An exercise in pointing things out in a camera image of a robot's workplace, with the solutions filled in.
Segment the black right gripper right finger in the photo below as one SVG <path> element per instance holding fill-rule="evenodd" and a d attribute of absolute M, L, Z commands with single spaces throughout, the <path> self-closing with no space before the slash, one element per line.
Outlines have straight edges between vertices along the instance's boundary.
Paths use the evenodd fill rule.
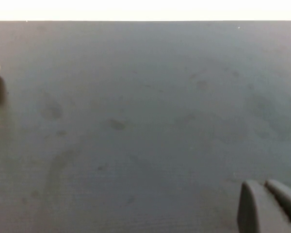
<path fill-rule="evenodd" d="M 291 221 L 291 188 L 277 180 L 267 180 L 265 187 L 272 193 Z"/>

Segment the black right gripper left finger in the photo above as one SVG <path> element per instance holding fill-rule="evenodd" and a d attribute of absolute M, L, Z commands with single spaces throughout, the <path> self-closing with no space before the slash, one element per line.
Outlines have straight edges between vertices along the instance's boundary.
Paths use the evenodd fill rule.
<path fill-rule="evenodd" d="M 291 233 L 291 221 L 275 197 L 254 180 L 242 183 L 237 225 L 240 233 Z"/>

